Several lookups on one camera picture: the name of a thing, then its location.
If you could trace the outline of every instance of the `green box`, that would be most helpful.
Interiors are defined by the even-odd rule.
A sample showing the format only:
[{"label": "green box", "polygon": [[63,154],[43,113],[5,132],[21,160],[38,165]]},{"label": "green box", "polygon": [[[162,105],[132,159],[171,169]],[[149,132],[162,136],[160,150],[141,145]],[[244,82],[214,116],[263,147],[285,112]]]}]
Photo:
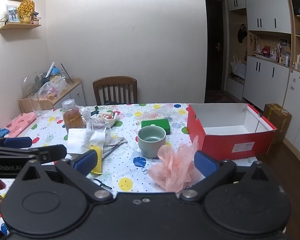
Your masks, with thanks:
[{"label": "green box", "polygon": [[168,119],[157,119],[157,120],[147,120],[147,121],[142,121],[141,122],[141,128],[149,125],[156,125],[159,127],[162,127],[166,133],[169,135],[170,134],[170,124]]}]

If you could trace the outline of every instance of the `red shoe box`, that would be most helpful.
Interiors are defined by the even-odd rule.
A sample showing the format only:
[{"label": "red shoe box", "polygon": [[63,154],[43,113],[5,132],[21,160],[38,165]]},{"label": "red shoe box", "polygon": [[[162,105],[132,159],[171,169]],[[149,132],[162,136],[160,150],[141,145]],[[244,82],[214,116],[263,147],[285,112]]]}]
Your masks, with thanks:
[{"label": "red shoe box", "polygon": [[199,150],[216,160],[236,160],[268,152],[276,127],[249,104],[191,104],[187,129]]}]

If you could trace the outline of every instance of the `cardboard box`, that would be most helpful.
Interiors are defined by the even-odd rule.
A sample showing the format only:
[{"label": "cardboard box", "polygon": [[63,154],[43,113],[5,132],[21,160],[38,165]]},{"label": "cardboard box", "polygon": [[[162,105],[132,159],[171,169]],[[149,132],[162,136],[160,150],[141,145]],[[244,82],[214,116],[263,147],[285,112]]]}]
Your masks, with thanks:
[{"label": "cardboard box", "polygon": [[191,104],[187,129],[199,150],[216,160],[236,160],[268,152],[276,128],[248,104]]},{"label": "cardboard box", "polygon": [[282,142],[287,133],[292,115],[278,104],[267,104],[263,111],[263,116],[277,128],[272,144]]}]

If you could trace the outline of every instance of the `doorway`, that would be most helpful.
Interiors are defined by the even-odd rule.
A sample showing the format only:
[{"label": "doorway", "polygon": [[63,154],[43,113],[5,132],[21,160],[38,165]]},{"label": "doorway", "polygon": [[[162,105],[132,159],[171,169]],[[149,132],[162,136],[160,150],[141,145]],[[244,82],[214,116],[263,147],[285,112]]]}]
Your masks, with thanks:
[{"label": "doorway", "polygon": [[221,90],[223,71],[223,11],[221,0],[206,0],[208,55],[206,95]]}]

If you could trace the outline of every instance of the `gray ceramic cup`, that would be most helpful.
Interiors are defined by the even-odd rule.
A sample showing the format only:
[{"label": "gray ceramic cup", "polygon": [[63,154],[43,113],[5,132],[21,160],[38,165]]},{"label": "gray ceramic cup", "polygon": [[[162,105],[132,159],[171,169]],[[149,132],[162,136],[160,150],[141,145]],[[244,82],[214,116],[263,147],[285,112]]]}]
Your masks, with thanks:
[{"label": "gray ceramic cup", "polygon": [[141,128],[138,132],[138,145],[144,157],[158,157],[160,147],[165,144],[166,131],[162,127],[150,125]]}]

